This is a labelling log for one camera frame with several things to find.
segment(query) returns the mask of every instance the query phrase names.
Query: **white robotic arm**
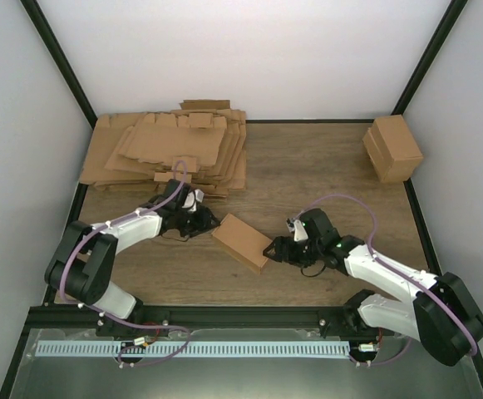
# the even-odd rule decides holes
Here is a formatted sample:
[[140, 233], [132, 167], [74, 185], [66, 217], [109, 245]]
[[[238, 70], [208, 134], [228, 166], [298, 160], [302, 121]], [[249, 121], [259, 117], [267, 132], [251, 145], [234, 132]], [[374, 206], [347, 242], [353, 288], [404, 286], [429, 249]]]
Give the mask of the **white robotic arm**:
[[[426, 288], [436, 284], [434, 274], [409, 268], [378, 252], [375, 252], [375, 256]], [[413, 309], [413, 301], [420, 290], [389, 269], [381, 267], [368, 252], [366, 244], [358, 245], [351, 250], [348, 257], [344, 259], [344, 264], [349, 276], [372, 283], [398, 299], [397, 301], [387, 299], [380, 294], [374, 294], [365, 299], [357, 311], [366, 325], [386, 328], [420, 341]]]
[[111, 281], [115, 256], [144, 239], [153, 239], [169, 229], [178, 229], [181, 236], [195, 237], [219, 225], [211, 211], [201, 203], [204, 193], [183, 185], [171, 202], [151, 212], [149, 208], [168, 198], [180, 182], [170, 180], [164, 194], [157, 195], [134, 211], [135, 216], [117, 222], [70, 224], [45, 273], [45, 280], [58, 289], [62, 271], [79, 241], [93, 229], [106, 226], [82, 251], [87, 261], [75, 259], [66, 280], [66, 294], [81, 303], [94, 306], [120, 319], [127, 319], [138, 299]]
[[[341, 237], [320, 209], [288, 220], [288, 228], [293, 237], [274, 239], [264, 250], [265, 256], [298, 266], [302, 271], [320, 260], [324, 262], [321, 272], [334, 268], [372, 283], [396, 299], [369, 290], [354, 295], [345, 307], [354, 313], [349, 319], [355, 328], [385, 328], [407, 335], [420, 341], [439, 362], [453, 366], [469, 351], [470, 342], [437, 301], [432, 300], [433, 294], [456, 315], [476, 342], [483, 337], [483, 314], [465, 284], [454, 274], [436, 276], [415, 270], [373, 251], [357, 237]], [[307, 277], [316, 277], [321, 272]]]

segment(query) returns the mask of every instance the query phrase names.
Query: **white backdrop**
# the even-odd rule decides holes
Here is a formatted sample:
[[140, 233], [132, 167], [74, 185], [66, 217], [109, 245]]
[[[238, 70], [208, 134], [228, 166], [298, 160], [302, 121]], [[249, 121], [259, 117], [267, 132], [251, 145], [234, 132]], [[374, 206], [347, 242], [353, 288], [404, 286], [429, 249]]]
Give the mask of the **white backdrop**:
[[0, 388], [42, 303], [90, 136], [22, 4], [0, 0]]
[[468, 2], [404, 116], [425, 156], [413, 184], [442, 270], [483, 312], [483, 2]]
[[97, 114], [228, 98], [251, 119], [392, 111], [449, 0], [41, 0]]

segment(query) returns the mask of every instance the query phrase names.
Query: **metal frame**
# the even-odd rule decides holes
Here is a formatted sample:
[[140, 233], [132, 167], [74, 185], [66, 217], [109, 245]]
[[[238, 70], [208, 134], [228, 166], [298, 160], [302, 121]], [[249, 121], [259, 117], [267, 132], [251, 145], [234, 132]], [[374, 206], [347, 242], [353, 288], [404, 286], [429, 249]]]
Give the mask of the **metal frame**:
[[[57, 38], [37, 3], [37, 0], [21, 0], [35, 28], [51, 53], [62, 76], [67, 82], [79, 107], [93, 128], [96, 123], [96, 114], [88, 101], [81, 84], [76, 78]], [[407, 83], [392, 114], [402, 114], [413, 95], [420, 86], [429, 67], [433, 63], [442, 44], [448, 37], [450, 30], [465, 7], [467, 0], [452, 0], [437, 26], [433, 36], [416, 65], [412, 76]], [[372, 120], [253, 120], [248, 123], [369, 123]], [[426, 223], [422, 215], [418, 198], [411, 180], [404, 183], [407, 198], [412, 209], [416, 228], [419, 233], [421, 245], [426, 255], [428, 267], [433, 273], [440, 274], [441, 269], [436, 258], [435, 250], [428, 234]], [[86, 198], [87, 185], [79, 184], [67, 218], [67, 224], [77, 220], [81, 207]], [[0, 392], [0, 398], [7, 398], [21, 361], [22, 353], [27, 343], [31, 328], [97, 328], [98, 315], [89, 310], [80, 310], [71, 305], [55, 305], [56, 291], [48, 288], [41, 307], [31, 308], [16, 351], [12, 357], [11, 365], [5, 377]], [[144, 306], [145, 315], [151, 321], [161, 323], [169, 320], [170, 323], [184, 325], [188, 328], [315, 328], [323, 336], [340, 337], [347, 340], [362, 340], [376, 336], [374, 330], [355, 332], [343, 323], [343, 307], [155, 307]], [[480, 353], [473, 358], [483, 388], [483, 358]]]

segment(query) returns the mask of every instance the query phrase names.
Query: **metal plate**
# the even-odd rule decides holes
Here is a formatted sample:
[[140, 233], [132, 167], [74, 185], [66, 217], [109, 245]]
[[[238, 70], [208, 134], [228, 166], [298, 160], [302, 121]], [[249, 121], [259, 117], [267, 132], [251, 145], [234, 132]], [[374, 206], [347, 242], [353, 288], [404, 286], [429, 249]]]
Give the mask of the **metal plate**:
[[[36, 357], [116, 357], [123, 342], [40, 341]], [[164, 357], [182, 342], [155, 342], [145, 349], [132, 348], [122, 357]], [[191, 342], [177, 357], [272, 357], [348, 359], [348, 342]]]

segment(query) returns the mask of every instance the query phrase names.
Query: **wooden floor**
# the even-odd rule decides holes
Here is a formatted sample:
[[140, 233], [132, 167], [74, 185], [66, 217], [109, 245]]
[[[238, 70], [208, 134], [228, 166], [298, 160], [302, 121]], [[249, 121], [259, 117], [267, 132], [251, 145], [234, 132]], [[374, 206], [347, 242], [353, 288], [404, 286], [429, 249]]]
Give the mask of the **wooden floor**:
[[[220, 219], [233, 213], [272, 239], [287, 235], [286, 218], [318, 197], [354, 195], [378, 217], [375, 248], [426, 268], [404, 187], [377, 181], [362, 145], [366, 129], [364, 124], [248, 125], [247, 190], [207, 205]], [[149, 198], [146, 192], [88, 190], [81, 220], [113, 219]], [[331, 199], [321, 208], [341, 235], [365, 238], [372, 228], [367, 212], [352, 201]], [[298, 268], [274, 262], [258, 276], [223, 252], [209, 233], [187, 243], [141, 242], [117, 256], [112, 281], [150, 304], [339, 305], [370, 288], [333, 270], [305, 278]]]

